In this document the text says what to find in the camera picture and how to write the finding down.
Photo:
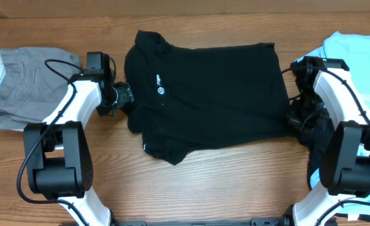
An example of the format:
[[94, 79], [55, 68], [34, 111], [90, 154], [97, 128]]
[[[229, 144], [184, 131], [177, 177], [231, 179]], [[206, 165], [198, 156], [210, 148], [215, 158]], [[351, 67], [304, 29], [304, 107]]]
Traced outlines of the black polo shirt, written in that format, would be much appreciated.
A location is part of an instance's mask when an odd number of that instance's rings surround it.
[[139, 31], [124, 73], [134, 96], [128, 129], [170, 164], [192, 151], [295, 135], [273, 43], [189, 49]]

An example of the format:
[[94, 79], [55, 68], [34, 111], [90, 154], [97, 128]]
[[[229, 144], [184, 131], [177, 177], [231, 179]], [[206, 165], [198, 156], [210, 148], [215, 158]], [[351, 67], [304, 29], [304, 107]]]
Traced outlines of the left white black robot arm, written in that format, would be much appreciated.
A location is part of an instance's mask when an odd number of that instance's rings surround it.
[[84, 132], [107, 94], [112, 95], [112, 111], [134, 101], [127, 82], [108, 84], [100, 77], [77, 74], [68, 81], [57, 108], [43, 122], [25, 127], [25, 159], [16, 180], [24, 201], [34, 202], [22, 191], [26, 173], [31, 191], [44, 196], [41, 203], [61, 205], [77, 225], [115, 225], [114, 214], [92, 187], [94, 169]]

